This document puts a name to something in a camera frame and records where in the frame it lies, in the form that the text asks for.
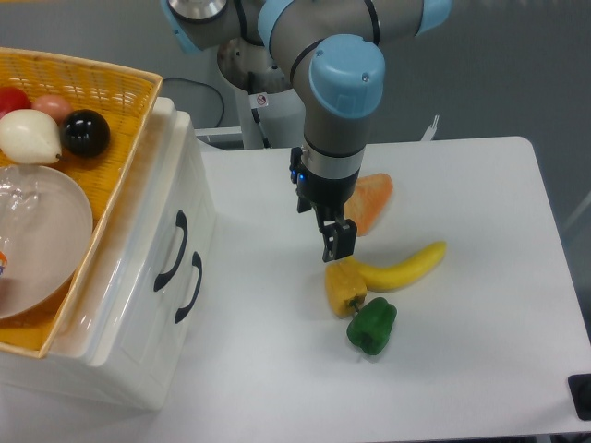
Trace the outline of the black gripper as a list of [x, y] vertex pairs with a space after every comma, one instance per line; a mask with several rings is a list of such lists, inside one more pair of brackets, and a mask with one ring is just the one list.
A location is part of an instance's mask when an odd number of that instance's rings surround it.
[[308, 146], [290, 151], [290, 179], [298, 213], [313, 210], [320, 228], [325, 263], [354, 254], [357, 227], [344, 218], [344, 203], [355, 189], [360, 164], [355, 157], [327, 157]]

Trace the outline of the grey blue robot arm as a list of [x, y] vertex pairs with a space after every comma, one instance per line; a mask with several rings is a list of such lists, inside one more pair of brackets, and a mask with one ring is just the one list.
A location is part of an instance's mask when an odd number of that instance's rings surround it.
[[164, 1], [181, 47], [189, 53], [241, 41], [244, 59], [278, 70], [305, 108], [302, 143], [290, 154], [299, 212], [314, 211], [323, 260], [350, 257], [356, 224], [344, 203], [356, 185], [372, 115], [386, 78], [380, 45], [441, 25], [449, 1]]

